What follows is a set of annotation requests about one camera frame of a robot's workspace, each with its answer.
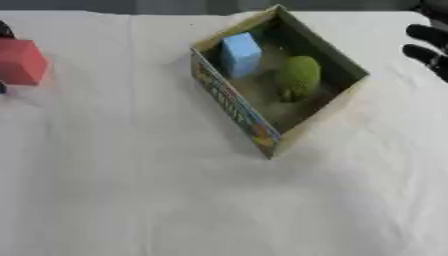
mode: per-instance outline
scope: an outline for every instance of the green fuzzy ball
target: green fuzzy ball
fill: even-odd
[[[321,67],[308,56],[291,57],[277,73],[282,101],[294,102],[312,94],[319,86]]]

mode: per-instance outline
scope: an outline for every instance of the white table surface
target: white table surface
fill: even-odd
[[[265,160],[190,77],[189,45],[250,14],[0,12],[52,67],[0,99],[0,255],[446,256],[448,85],[406,12],[300,12],[371,72]]]

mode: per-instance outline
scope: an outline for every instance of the white tablecloth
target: white tablecloth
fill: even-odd
[[[189,70],[248,15],[0,12],[52,63],[0,99],[0,255],[448,255],[448,85],[401,53],[428,21],[296,13],[371,76],[268,161]]]

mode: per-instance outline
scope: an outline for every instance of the red block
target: red block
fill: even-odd
[[[38,85],[48,62],[32,40],[0,39],[0,80]]]

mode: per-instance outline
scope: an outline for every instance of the blue foam block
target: blue foam block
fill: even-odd
[[[223,39],[222,63],[232,78],[254,72],[261,58],[261,49],[249,33]]]

